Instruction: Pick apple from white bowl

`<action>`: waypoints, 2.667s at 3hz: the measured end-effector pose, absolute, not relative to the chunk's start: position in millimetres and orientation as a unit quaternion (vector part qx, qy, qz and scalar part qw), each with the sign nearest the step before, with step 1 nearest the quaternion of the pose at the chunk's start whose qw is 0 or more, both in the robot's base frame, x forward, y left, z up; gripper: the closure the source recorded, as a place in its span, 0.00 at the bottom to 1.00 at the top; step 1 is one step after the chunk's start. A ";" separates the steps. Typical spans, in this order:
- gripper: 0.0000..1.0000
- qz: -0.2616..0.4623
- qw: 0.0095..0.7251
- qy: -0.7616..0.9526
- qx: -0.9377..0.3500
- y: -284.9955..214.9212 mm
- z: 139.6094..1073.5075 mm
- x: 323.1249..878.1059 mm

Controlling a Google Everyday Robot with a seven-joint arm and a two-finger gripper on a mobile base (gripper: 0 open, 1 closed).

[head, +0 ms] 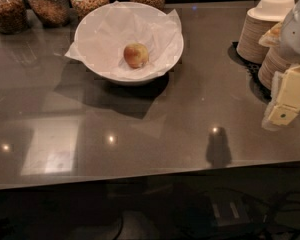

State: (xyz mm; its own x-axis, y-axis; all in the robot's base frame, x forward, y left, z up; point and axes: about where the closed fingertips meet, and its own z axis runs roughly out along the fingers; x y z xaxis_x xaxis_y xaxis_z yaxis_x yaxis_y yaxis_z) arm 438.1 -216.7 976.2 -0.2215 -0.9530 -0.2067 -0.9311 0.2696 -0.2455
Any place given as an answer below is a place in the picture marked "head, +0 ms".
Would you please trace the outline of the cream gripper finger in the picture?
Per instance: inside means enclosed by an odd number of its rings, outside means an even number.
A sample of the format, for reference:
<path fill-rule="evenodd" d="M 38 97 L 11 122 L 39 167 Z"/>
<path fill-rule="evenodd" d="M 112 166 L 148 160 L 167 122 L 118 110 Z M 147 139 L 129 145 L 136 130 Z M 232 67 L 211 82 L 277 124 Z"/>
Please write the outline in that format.
<path fill-rule="evenodd" d="M 291 107 L 269 103 L 261 125 L 266 130 L 277 131 L 288 126 L 297 116 L 298 112 Z"/>
<path fill-rule="evenodd" d="M 275 47 L 280 43 L 282 23 L 275 24 L 265 34 L 261 36 L 258 43 L 264 47 Z"/>

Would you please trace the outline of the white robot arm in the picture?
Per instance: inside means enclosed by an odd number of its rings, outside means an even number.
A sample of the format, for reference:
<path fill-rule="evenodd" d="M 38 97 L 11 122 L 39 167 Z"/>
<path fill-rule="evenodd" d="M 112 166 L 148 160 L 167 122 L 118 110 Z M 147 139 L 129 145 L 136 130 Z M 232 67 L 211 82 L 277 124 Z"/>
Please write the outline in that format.
<path fill-rule="evenodd" d="M 275 48 L 289 64 L 272 77 L 271 101 L 262 120 L 264 129 L 275 131 L 288 126 L 300 113 L 300 0 L 283 21 L 261 36 L 259 44 Z"/>

